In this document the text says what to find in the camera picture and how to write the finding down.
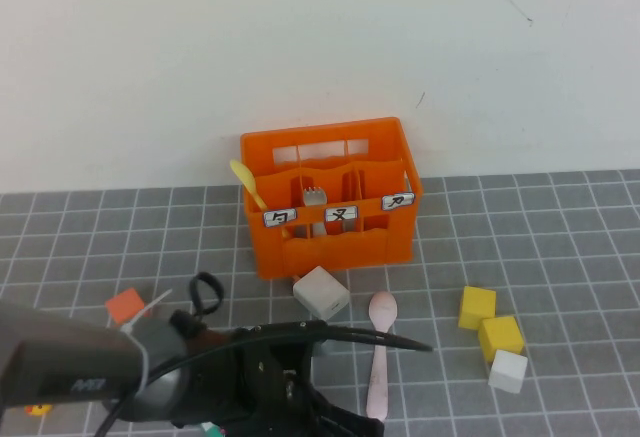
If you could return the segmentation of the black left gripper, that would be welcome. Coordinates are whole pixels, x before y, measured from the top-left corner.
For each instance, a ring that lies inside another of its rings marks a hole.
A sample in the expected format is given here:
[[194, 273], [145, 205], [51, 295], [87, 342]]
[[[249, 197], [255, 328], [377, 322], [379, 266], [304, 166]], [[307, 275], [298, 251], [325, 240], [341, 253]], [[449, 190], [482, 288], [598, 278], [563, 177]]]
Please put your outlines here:
[[384, 423], [337, 407], [310, 382], [314, 346], [328, 339], [324, 322], [239, 328], [220, 336], [227, 347], [219, 398], [221, 426], [271, 426], [270, 436], [383, 437]]

